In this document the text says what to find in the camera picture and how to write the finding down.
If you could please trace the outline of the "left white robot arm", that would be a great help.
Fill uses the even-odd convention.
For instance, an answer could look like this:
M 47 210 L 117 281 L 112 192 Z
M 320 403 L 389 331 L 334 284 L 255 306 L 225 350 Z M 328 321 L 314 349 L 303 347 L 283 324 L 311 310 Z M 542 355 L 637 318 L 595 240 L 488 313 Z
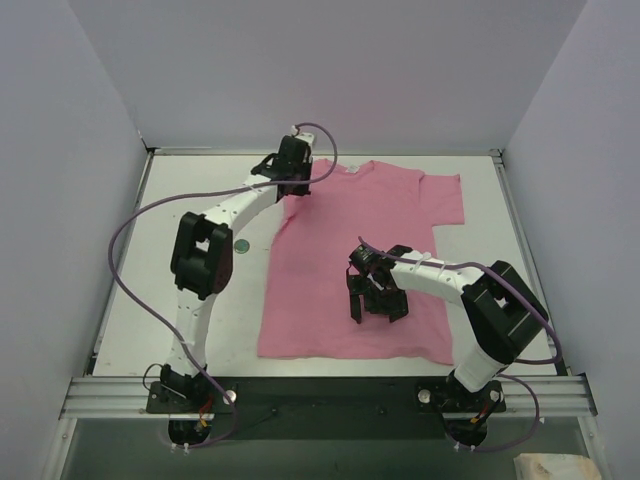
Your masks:
M 263 210 L 286 195 L 310 192 L 311 152 L 315 137 L 297 131 L 282 138 L 279 150 L 252 168 L 240 193 L 202 213 L 180 219 L 170 270 L 178 290 L 174 339 L 160 374 L 161 386 L 183 411 L 207 401 L 211 384 L 200 372 L 206 367 L 206 338 L 212 307 L 233 271 L 236 235 Z

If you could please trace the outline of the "round green brooch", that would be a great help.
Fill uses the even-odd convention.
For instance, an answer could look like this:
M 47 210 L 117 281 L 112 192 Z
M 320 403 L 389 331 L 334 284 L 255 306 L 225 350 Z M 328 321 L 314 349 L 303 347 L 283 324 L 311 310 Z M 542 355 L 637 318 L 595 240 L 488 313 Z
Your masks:
M 250 242 L 246 239 L 237 239 L 234 242 L 234 251 L 237 254 L 246 254 L 249 252 L 250 248 Z

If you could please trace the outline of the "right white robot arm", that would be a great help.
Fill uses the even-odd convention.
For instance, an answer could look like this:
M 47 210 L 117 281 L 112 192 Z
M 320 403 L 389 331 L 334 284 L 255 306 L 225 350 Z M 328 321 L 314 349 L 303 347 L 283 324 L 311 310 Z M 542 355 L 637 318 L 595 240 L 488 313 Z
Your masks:
M 387 252 L 363 243 L 349 256 L 346 273 L 351 317 L 362 322 L 365 312 L 393 323 L 409 314 L 407 293 L 419 292 L 462 307 L 476 344 L 431 393 L 431 403 L 456 410 L 483 400 L 497 403 L 497 374 L 522 363 L 522 352 L 542 331 L 551 332 L 548 314 L 511 264 L 487 267 L 461 264 L 396 245 Z

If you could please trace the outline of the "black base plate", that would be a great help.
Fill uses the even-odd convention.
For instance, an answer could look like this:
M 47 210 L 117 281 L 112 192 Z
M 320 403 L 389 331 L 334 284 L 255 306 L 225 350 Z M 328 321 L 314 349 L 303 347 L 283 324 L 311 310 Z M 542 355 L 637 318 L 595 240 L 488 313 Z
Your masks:
M 446 428 L 481 442 L 506 410 L 501 384 L 478 393 L 431 377 L 221 377 L 176 394 L 155 381 L 146 412 L 168 418 L 176 444 L 226 440 L 427 440 Z

